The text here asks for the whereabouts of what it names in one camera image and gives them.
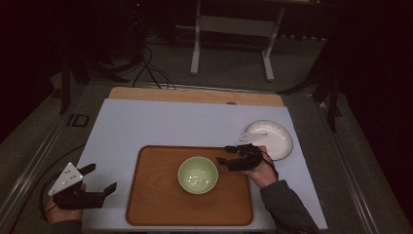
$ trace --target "black cable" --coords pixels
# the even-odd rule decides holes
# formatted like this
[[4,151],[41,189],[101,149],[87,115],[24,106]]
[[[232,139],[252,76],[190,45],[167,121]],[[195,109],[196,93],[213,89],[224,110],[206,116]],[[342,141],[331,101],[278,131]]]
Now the black cable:
[[125,73],[119,74],[119,75],[120,76],[128,75],[128,74],[134,72],[135,70],[137,70],[139,67],[140,67],[140,64],[137,64],[133,69],[131,69],[131,70],[125,72]]
[[166,80],[167,80],[167,89],[169,88],[169,83],[173,86],[173,88],[176,90],[175,86],[173,85],[172,81],[169,79],[169,75],[165,71],[161,71],[158,69],[154,64],[149,63],[149,68],[152,70],[158,72],[160,75],[162,75]]
[[272,170],[274,171],[274,173],[276,174],[277,179],[279,179],[279,172],[277,171],[276,166],[274,165],[274,162],[273,162],[273,159],[271,158],[271,156],[270,156],[267,152],[265,152],[265,151],[262,151],[262,150],[260,150],[260,151],[261,151],[261,153],[265,153],[268,157],[270,157],[270,161],[266,160],[265,158],[262,158],[262,160],[263,160],[266,164],[268,164],[268,166],[271,167],[271,169],[272,169]]
[[[152,55],[153,55],[152,50],[146,45],[145,45],[145,48],[151,53],[151,58],[152,58]],[[155,84],[158,86],[159,89],[162,89],[161,86],[159,85],[158,81],[155,79],[155,76],[152,74],[151,69],[149,68],[149,63],[151,62],[151,60],[146,61],[145,58],[143,58],[142,61],[143,61],[143,63],[145,63],[145,67],[148,70],[152,81],[155,82]]]
[[10,233],[13,233],[13,231],[15,230],[16,225],[18,224],[18,221],[19,221],[19,218],[20,218],[20,216],[21,216],[21,214],[22,214],[23,209],[24,209],[25,206],[27,205],[27,202],[28,202],[28,200],[30,199],[31,194],[33,193],[34,189],[35,189],[36,186],[39,184],[39,182],[40,182],[40,180],[43,178],[43,176],[45,176],[45,174],[46,174],[54,165],[56,165],[60,160],[62,160],[63,158],[65,158],[67,155],[70,155],[71,153],[75,152],[76,150],[84,147],[85,145],[86,145],[86,144],[83,143],[83,144],[77,146],[76,148],[73,148],[73,149],[69,150],[68,152],[66,152],[65,154],[63,154],[63,155],[60,156],[59,158],[57,158],[53,163],[51,163],[51,165],[40,175],[40,177],[39,177],[39,178],[36,180],[36,182],[34,183],[34,186],[32,187],[32,189],[27,193],[27,196],[26,196],[23,204],[21,205],[21,207],[20,207],[20,209],[19,209],[19,212],[18,212],[18,214],[17,214],[17,216],[16,216],[16,220],[15,220],[15,222],[13,223],[13,226],[12,226],[12,228],[11,228],[11,230],[10,230]]
[[[152,50],[149,49],[149,59],[148,62],[150,62],[152,60]],[[147,63],[145,63],[145,65],[142,67],[142,69],[139,71],[139,73],[136,75],[136,77],[133,80],[132,83],[132,87],[134,87],[134,85],[136,84],[137,80],[139,79],[140,75],[142,74],[142,72],[147,68]]]
[[55,207],[57,207],[57,205],[55,204],[54,206],[52,206],[51,208],[49,208],[47,211],[45,211],[45,214],[49,213],[51,210],[53,210]]
[[115,73],[125,71],[127,69],[133,68],[135,65],[138,65],[140,62],[140,56],[134,56],[127,62],[126,64],[118,65],[118,66],[113,66],[113,67],[107,67],[106,69],[113,71]]
[[46,188],[48,187],[48,185],[49,185],[52,181],[54,181],[55,179],[57,179],[58,176],[60,176],[60,174],[61,174],[61,171],[58,172],[58,173],[56,173],[56,174],[54,174],[54,175],[51,176],[50,178],[48,178],[48,180],[43,184],[42,188],[40,189],[40,193],[39,193],[39,205],[38,205],[37,208],[39,209],[39,212],[40,212],[40,214],[41,214],[41,217],[42,217],[43,219],[45,219],[45,220],[46,220],[46,213],[47,213],[47,212],[45,212],[45,204],[44,204],[44,201],[43,201],[43,198],[44,198],[44,195],[45,195],[45,191],[46,191]]

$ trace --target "hand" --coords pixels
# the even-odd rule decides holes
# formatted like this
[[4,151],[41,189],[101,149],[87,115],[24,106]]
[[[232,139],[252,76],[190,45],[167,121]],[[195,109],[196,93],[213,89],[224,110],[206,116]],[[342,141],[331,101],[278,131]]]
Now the hand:
[[[83,183],[82,190],[86,191],[86,184]],[[51,197],[49,199],[48,205],[46,205],[46,219],[50,225],[55,224],[57,222],[66,221],[66,220],[82,220],[83,210],[61,210],[53,201]]]
[[[267,154],[267,148],[265,146],[258,146],[258,148],[263,151],[262,156],[268,162],[272,162],[273,160]],[[266,187],[274,182],[277,182],[277,176],[274,173],[273,169],[270,165],[266,164],[265,162],[261,162],[257,167],[250,171],[243,171],[245,175],[247,175],[252,181],[254,181],[258,187],[263,188]]]

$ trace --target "tray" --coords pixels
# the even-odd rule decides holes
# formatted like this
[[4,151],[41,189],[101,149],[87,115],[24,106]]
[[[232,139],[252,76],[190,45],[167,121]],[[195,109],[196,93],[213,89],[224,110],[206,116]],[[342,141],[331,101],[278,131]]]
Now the tray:
[[[193,156],[215,163],[219,178],[203,195],[186,192],[179,166]],[[140,149],[131,185],[127,222],[134,226],[244,226],[253,212],[248,178],[218,165],[216,157],[238,158],[223,147],[148,145]]]

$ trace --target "bowl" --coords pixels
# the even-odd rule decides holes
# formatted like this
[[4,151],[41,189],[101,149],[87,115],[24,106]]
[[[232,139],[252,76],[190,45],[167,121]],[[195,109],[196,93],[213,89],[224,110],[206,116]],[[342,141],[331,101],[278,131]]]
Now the bowl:
[[192,194],[204,194],[218,181],[218,170],[208,158],[195,156],[185,160],[178,170],[179,184]]

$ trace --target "white plate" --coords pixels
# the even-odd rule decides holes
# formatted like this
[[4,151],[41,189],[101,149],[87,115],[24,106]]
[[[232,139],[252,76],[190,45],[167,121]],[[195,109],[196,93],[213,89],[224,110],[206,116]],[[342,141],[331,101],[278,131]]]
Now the white plate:
[[265,145],[267,153],[273,160],[283,159],[291,153],[292,138],[289,132],[280,124],[271,120],[259,120],[253,122],[245,131],[247,134],[265,134],[265,138],[258,139],[252,144]]

